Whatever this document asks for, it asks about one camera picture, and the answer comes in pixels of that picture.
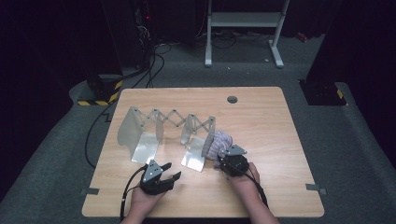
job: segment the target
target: metal bracket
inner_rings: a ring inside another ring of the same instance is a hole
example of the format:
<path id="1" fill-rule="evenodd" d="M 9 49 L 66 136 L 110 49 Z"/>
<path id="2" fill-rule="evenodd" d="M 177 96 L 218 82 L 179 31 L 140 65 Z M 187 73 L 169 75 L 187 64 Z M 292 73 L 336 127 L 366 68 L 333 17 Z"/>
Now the metal bracket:
<path id="1" fill-rule="evenodd" d="M 99 194 L 99 189 L 93 189 L 93 188 L 88 188 L 88 189 L 82 189 L 79 195 L 98 195 Z"/>
<path id="2" fill-rule="evenodd" d="M 143 176 L 143 182 L 148 182 L 150 179 L 154 178 L 163 173 L 163 168 L 155 161 L 151 160 L 148 165 L 148 169 Z"/>
<path id="3" fill-rule="evenodd" d="M 224 154 L 227 156 L 237 156 L 247 154 L 248 152 L 238 145 L 232 145 L 231 147 L 227 147 L 224 151 Z"/>
<path id="4" fill-rule="evenodd" d="M 321 195 L 327 195 L 328 192 L 326 189 L 321 189 L 319 185 L 315 184 L 305 184 L 306 190 L 315 190 Z"/>
<path id="5" fill-rule="evenodd" d="M 187 148 L 187 152 L 181 162 L 182 165 L 198 172 L 202 171 L 205 164 L 205 156 L 215 138 L 215 127 L 215 117 L 209 117 L 207 121 L 201 122 L 193 114 L 187 116 L 180 139 L 181 144 Z M 197 134 L 197 131 L 201 128 L 207 131 L 206 139 L 194 136 L 190 141 L 191 135 L 193 133 Z"/>
<path id="6" fill-rule="evenodd" d="M 162 141 L 163 121 L 160 111 L 153 109 L 145 115 L 137 107 L 131 106 L 118 133 L 119 144 L 131 150 L 131 161 L 149 163 Z"/>

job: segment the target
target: human hand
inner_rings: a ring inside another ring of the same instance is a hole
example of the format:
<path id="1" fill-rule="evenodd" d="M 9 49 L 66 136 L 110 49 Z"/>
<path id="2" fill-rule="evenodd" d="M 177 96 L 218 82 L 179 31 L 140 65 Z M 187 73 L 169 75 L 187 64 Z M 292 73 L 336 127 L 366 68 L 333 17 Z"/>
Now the human hand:
<path id="1" fill-rule="evenodd" d="M 247 175 L 260 184 L 260 174 L 253 162 L 249 163 Z M 234 191 L 247 209 L 252 224 L 279 224 L 276 217 L 264 205 L 256 184 L 247 176 L 227 176 Z"/>
<path id="2" fill-rule="evenodd" d="M 260 174 L 257 171 L 256 166 L 253 162 L 249 163 L 249 170 L 247 171 L 247 175 L 251 176 L 256 180 L 257 183 L 260 183 Z M 248 199 L 260 199 L 259 191 L 257 190 L 256 185 L 251 179 L 249 179 L 245 175 L 241 176 L 229 176 L 227 175 L 227 179 L 230 180 L 230 183 L 233 186 L 233 190 L 236 192 L 239 198 L 242 201 Z"/>
<path id="3" fill-rule="evenodd" d="M 141 223 L 145 217 L 154 209 L 157 202 L 165 193 L 157 195 L 146 194 L 141 188 L 135 188 L 131 197 L 131 208 L 122 224 Z"/>

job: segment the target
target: cable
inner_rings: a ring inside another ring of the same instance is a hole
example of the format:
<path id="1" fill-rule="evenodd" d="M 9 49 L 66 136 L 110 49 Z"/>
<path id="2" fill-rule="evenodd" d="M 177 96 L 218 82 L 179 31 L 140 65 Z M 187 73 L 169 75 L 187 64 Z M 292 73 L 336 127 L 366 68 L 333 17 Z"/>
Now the cable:
<path id="1" fill-rule="evenodd" d="M 168 50 L 166 50 L 166 51 L 164 51 L 164 52 L 161 52 L 161 53 L 157 53 L 157 54 L 165 54 L 165 53 L 167 53 L 167 52 L 169 52 L 169 51 L 171 51 L 171 49 L 172 49 L 172 45 L 170 45 L 170 44 L 160 44 L 160 45 L 157 45 L 156 47 L 155 47 L 155 49 L 157 49 L 158 47 L 162 47 L 162 46 L 168 46 L 169 47 L 169 49 Z"/>
<path id="2" fill-rule="evenodd" d="M 233 43 L 231 43 L 231 45 L 229 45 L 229 46 L 227 46 L 227 47 L 220 47 L 220 46 L 218 46 L 218 45 L 215 45 L 213 42 L 212 42 L 212 46 L 215 47 L 216 49 L 229 49 L 229 48 L 232 47 L 235 43 L 236 43 L 236 37 L 233 38 Z"/>
<path id="3" fill-rule="evenodd" d="M 154 79 L 154 78 L 158 75 L 158 73 L 160 73 L 160 71 L 163 70 L 163 67 L 165 66 L 165 59 L 163 58 L 163 56 L 158 55 L 158 54 L 154 54 L 154 59 L 155 59 L 156 56 L 159 57 L 159 58 L 161 58 L 161 60 L 163 60 L 163 64 L 162 64 L 161 67 L 157 70 L 157 72 L 154 74 L 154 76 L 150 77 L 150 79 L 149 79 L 149 81 L 148 81 L 148 84 L 146 85 L 146 88 L 149 86 L 149 84 L 151 85 L 151 86 L 150 86 L 151 88 L 154 87 L 154 86 L 152 85 L 152 79 Z"/>
<path id="4" fill-rule="evenodd" d="M 264 39 L 261 39 L 264 35 L 238 35 L 236 38 L 241 42 L 260 42 L 263 40 L 267 40 L 274 35 L 268 35 Z M 254 39 L 244 39 L 243 37 L 255 37 Z"/>
<path id="5" fill-rule="evenodd" d="M 137 76 L 139 76 L 140 74 L 146 72 L 147 70 L 148 70 L 147 68 L 142 68 L 141 70 L 139 70 L 139 71 L 137 71 L 137 72 L 134 72 L 134 73 L 132 73 L 132 74 L 129 74 L 129 75 L 126 75 L 126 76 L 123 76 L 123 77 L 115 78 L 115 79 L 112 80 L 112 81 L 123 81 L 123 80 L 125 80 L 125 79 L 127 79 L 127 78 L 137 77 Z"/>
<path id="6" fill-rule="evenodd" d="M 256 178 L 254 178 L 253 172 L 251 172 L 250 168 L 249 168 L 249 170 L 250 170 L 251 174 L 253 175 L 253 177 L 251 177 L 250 175 L 247 175 L 246 173 L 243 173 L 242 171 L 240 171 L 233 165 L 230 165 L 230 166 L 233 167 L 233 169 L 240 175 L 245 175 L 247 178 L 249 178 L 251 181 L 253 181 L 254 185 L 256 186 L 256 189 L 259 191 L 260 197 L 262 198 L 262 202 L 265 204 L 265 206 L 268 207 L 267 197 L 265 196 L 264 189 L 262 188 L 260 183 L 258 183 L 256 181 Z"/>
<path id="7" fill-rule="evenodd" d="M 145 75 L 143 75 L 132 87 L 131 89 L 135 88 L 142 80 L 143 78 L 146 77 L 146 75 L 149 74 L 149 71 L 152 69 L 152 67 L 154 66 L 154 63 L 151 64 L 150 68 L 148 69 L 147 73 Z"/>
<path id="8" fill-rule="evenodd" d="M 149 86 L 152 87 L 152 82 L 151 82 L 151 80 L 152 80 L 151 70 L 152 70 L 152 67 L 154 66 L 154 64 L 155 64 L 155 54 L 154 54 L 154 57 L 153 57 L 153 59 L 152 59 L 152 66 L 151 66 L 151 68 L 148 70 L 148 83 L 146 84 L 146 88 L 148 88 Z"/>
<path id="9" fill-rule="evenodd" d="M 197 35 L 195 36 L 195 38 L 197 38 L 199 36 L 199 34 L 202 32 L 203 28 L 204 28 L 204 24 L 205 24 L 205 18 L 206 18 L 206 10 L 204 10 L 204 17 L 202 18 L 202 24 L 201 24 L 201 28 L 199 29 Z"/>
<path id="10" fill-rule="evenodd" d="M 126 191 L 126 193 L 129 193 L 129 191 L 131 191 L 131 190 L 133 190 L 133 189 L 135 189 L 135 188 L 139 188 L 139 187 L 140 187 L 139 185 L 136 185 L 136 186 L 134 186 L 133 188 L 128 189 L 128 191 Z"/>
<path id="11" fill-rule="evenodd" d="M 131 176 L 131 178 L 129 179 L 128 183 L 125 186 L 125 190 L 122 194 L 122 200 L 121 200 L 121 207 L 120 207 L 120 222 L 123 221 L 124 219 L 124 210 L 125 210 L 125 201 L 126 201 L 126 196 L 128 195 L 129 192 L 129 185 L 131 184 L 132 180 L 134 179 L 134 177 L 140 172 L 140 171 L 144 171 L 146 170 L 148 167 L 147 164 L 145 164 L 144 166 L 140 167 L 136 172 L 134 172 L 134 174 Z"/>
<path id="12" fill-rule="evenodd" d="M 105 114 L 105 112 L 106 112 L 112 105 L 114 105 L 117 101 L 118 101 L 118 99 L 115 100 L 115 101 L 113 102 L 113 104 L 108 105 L 108 106 L 98 115 L 98 117 L 96 117 L 96 119 L 93 121 L 93 123 L 92 123 L 92 125 L 91 125 L 91 128 L 90 128 L 90 130 L 88 131 L 87 136 L 86 136 L 86 138 L 85 138 L 85 146 L 84 146 L 85 160 L 87 161 L 87 163 L 88 163 L 93 169 L 95 169 L 96 166 L 93 165 L 93 163 L 92 163 L 92 162 L 90 161 L 90 159 L 88 158 L 88 140 L 90 139 L 90 135 L 91 135 L 92 128 L 93 128 L 93 126 L 95 125 L 96 121 L 99 120 L 99 118 L 100 118 L 102 115 L 107 115 L 107 117 L 106 117 L 106 122 L 108 122 L 108 114 Z"/>

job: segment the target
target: metal stand leg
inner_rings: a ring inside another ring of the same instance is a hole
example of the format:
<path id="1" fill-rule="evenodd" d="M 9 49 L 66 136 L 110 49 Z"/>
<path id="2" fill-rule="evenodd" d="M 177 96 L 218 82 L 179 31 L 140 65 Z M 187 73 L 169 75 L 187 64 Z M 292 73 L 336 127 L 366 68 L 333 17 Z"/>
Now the metal stand leg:
<path id="1" fill-rule="evenodd" d="M 286 11 L 288 10 L 290 0 L 285 0 L 283 4 L 282 12 L 280 14 L 279 22 L 277 23 L 275 38 L 274 40 L 269 40 L 268 43 L 270 45 L 270 49 L 274 55 L 274 60 L 276 63 L 276 67 L 283 68 L 285 65 L 283 64 L 282 59 L 280 58 L 279 50 L 277 50 L 277 41 L 279 40 L 280 31 L 282 30 L 283 22 L 285 21 Z"/>
<path id="2" fill-rule="evenodd" d="M 209 0 L 207 6 L 207 37 L 205 51 L 205 66 L 212 66 L 212 0 Z"/>

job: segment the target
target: table top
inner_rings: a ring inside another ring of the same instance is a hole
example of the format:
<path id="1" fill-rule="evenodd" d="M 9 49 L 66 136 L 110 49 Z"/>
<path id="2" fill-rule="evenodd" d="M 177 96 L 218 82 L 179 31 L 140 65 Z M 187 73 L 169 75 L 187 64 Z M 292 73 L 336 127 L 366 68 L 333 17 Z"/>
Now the table top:
<path id="1" fill-rule="evenodd" d="M 237 102 L 230 104 L 229 96 Z M 131 106 L 149 114 L 158 108 L 164 114 L 176 109 L 184 118 L 194 114 L 199 120 L 216 117 L 216 130 L 233 138 L 247 150 L 245 157 L 255 163 L 270 210 L 276 217 L 321 217 L 324 208 L 283 92 L 278 87 L 132 89 L 121 95 L 82 208 L 86 217 L 118 217 L 123 190 L 131 175 L 142 166 L 131 162 L 128 147 L 118 144 L 120 125 Z M 206 160 L 203 171 L 181 165 L 186 148 L 180 143 L 182 127 L 165 122 L 163 143 L 155 161 L 172 162 L 162 179 L 181 171 L 174 189 L 160 200 L 149 217 L 247 217 L 221 171 Z M 141 175 L 131 184 L 135 186 Z M 129 197 L 125 213 L 129 210 Z"/>

